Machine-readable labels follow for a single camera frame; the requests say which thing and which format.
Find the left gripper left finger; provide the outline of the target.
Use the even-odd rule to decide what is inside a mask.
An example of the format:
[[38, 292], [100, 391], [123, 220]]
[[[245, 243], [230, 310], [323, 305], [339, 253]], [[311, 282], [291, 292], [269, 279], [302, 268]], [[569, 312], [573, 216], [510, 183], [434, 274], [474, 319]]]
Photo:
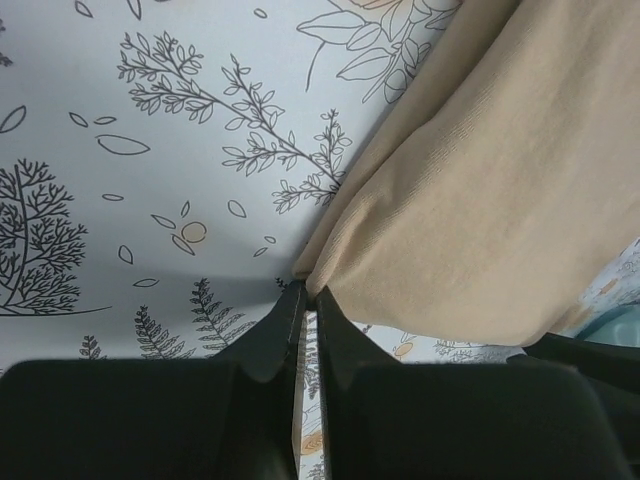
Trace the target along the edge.
[[1, 379], [5, 479], [294, 479], [306, 290], [209, 359], [38, 360]]

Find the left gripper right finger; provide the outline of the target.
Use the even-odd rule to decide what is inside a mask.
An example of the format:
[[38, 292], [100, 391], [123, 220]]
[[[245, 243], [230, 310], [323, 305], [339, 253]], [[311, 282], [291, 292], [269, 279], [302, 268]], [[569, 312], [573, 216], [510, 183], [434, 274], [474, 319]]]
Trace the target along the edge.
[[316, 299], [330, 479], [626, 479], [630, 463], [587, 379], [517, 356], [404, 364]]

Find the tan t shirt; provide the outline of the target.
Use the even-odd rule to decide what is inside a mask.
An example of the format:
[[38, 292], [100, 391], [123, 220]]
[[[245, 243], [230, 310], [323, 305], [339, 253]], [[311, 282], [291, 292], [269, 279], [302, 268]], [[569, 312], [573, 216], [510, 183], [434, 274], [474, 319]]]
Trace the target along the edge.
[[466, 1], [293, 272], [353, 321], [525, 346], [638, 236], [638, 3]]

